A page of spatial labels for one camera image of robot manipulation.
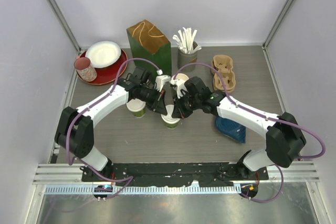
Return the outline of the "green paper cup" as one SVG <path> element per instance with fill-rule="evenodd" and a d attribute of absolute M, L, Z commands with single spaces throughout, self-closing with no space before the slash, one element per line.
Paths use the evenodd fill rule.
<path fill-rule="evenodd" d="M 136 117 L 136 118 L 141 118 L 145 115 L 145 108 L 141 109 L 141 110 L 137 110 L 137 111 L 132 111 L 132 114 Z"/>
<path fill-rule="evenodd" d="M 166 122 L 166 121 L 164 121 L 164 124 L 165 124 L 165 126 L 168 129 L 175 129 L 178 126 L 178 124 L 179 124 L 179 120 L 174 121 L 174 122 Z"/>

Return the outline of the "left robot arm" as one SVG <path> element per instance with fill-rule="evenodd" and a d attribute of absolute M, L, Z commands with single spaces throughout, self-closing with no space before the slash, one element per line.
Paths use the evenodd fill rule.
<path fill-rule="evenodd" d="M 105 182 L 112 174 L 112 162 L 94 145 L 94 128 L 109 113 L 131 100 L 145 102 L 146 107 L 166 115 L 164 85 L 168 75 L 158 75 L 150 82 L 149 71 L 137 67 L 126 78 L 120 78 L 105 93 L 76 109 L 63 109 L 55 134 L 55 143 L 68 150 L 74 157 L 93 168 L 98 180 Z"/>

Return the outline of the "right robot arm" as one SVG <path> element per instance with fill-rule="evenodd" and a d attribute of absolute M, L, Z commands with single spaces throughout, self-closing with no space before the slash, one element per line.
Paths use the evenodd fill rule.
<path fill-rule="evenodd" d="M 195 110 L 202 110 L 237 122 L 265 139 L 264 148 L 246 152 L 236 163 L 237 176 L 242 179 L 250 179 L 266 166 L 288 168 L 307 142 L 290 113 L 277 115 L 257 110 L 229 98 L 225 92 L 212 92 L 199 77 L 187 81 L 172 78 L 170 85 L 176 90 L 173 118 L 185 119 Z"/>

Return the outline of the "white cup lid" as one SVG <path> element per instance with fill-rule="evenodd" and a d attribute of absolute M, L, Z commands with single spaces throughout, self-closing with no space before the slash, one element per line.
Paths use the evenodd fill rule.
<path fill-rule="evenodd" d="M 172 105 L 172 104 L 167 105 L 166 110 L 167 110 L 167 115 L 161 114 L 161 118 L 164 121 L 164 123 L 166 123 L 168 125 L 177 124 L 180 121 L 180 119 L 172 117 L 173 110 L 174 110 L 174 105 Z"/>
<path fill-rule="evenodd" d="M 146 103 L 139 99 L 133 99 L 126 103 L 126 106 L 131 112 L 139 112 L 145 108 Z"/>

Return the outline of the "stack of green paper cups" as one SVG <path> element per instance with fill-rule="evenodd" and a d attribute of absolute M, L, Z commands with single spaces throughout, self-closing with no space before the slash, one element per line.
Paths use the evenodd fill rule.
<path fill-rule="evenodd" d="M 176 79 L 181 79 L 183 81 L 187 81 L 189 79 L 189 77 L 183 73 L 178 73 L 175 77 Z"/>

